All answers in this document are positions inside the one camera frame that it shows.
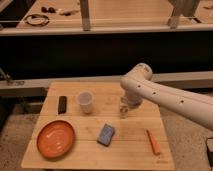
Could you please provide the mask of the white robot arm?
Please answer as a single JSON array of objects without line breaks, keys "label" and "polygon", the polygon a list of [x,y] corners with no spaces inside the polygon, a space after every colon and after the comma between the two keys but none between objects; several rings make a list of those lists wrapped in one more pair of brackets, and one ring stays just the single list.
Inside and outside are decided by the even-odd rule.
[{"label": "white robot arm", "polygon": [[129,106],[145,98],[213,131],[213,97],[152,82],[152,74],[149,65],[139,63],[121,78]]}]

